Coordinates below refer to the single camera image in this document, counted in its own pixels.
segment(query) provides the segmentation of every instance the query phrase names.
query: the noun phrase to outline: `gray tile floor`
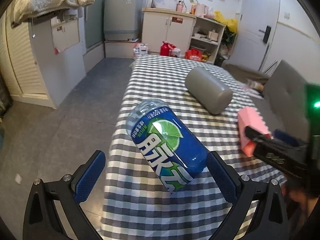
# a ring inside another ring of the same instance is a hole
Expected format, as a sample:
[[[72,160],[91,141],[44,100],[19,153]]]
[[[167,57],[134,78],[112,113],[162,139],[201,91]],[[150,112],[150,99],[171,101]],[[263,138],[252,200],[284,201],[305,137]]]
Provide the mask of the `gray tile floor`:
[[[58,110],[14,102],[4,116],[0,216],[17,240],[22,239],[25,206],[34,179],[46,182],[72,174],[97,149],[108,157],[132,62],[130,59],[103,59]],[[20,185],[15,182],[16,174],[22,177]],[[104,180],[102,173],[88,200],[80,204],[95,228],[100,227]],[[57,210],[68,236],[76,239],[59,203]]]

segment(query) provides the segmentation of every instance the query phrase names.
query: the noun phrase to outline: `plastic water bottle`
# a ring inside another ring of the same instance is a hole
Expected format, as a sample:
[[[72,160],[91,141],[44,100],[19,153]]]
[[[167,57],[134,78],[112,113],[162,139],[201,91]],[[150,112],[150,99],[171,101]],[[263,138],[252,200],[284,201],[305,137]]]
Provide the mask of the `plastic water bottle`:
[[[126,130],[171,192],[188,184],[206,166],[208,150],[162,100],[137,105],[126,120]]]

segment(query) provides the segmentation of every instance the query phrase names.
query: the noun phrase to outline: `red thermos flask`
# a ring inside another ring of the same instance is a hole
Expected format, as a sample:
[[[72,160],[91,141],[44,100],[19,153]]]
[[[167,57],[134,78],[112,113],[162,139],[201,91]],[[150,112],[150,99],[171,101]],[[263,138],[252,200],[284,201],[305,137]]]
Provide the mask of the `red thermos flask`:
[[[167,41],[163,41],[163,45],[160,47],[160,56],[169,56],[170,48]]]

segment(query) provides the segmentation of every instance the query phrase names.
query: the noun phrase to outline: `yellow plastic bag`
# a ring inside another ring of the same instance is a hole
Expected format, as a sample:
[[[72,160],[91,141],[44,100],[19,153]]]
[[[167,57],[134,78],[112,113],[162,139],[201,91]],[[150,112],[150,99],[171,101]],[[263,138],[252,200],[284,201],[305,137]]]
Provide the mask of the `yellow plastic bag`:
[[[237,19],[225,19],[220,11],[215,11],[215,20],[221,22],[228,26],[232,33],[237,33],[238,31],[238,20]]]

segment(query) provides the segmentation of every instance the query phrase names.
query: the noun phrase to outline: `blue bottle label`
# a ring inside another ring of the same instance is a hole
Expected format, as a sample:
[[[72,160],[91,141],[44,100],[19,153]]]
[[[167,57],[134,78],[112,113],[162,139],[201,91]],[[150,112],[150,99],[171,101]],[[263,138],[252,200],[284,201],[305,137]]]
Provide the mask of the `blue bottle label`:
[[[143,116],[131,137],[169,191],[179,190],[205,167],[208,150],[169,107]]]

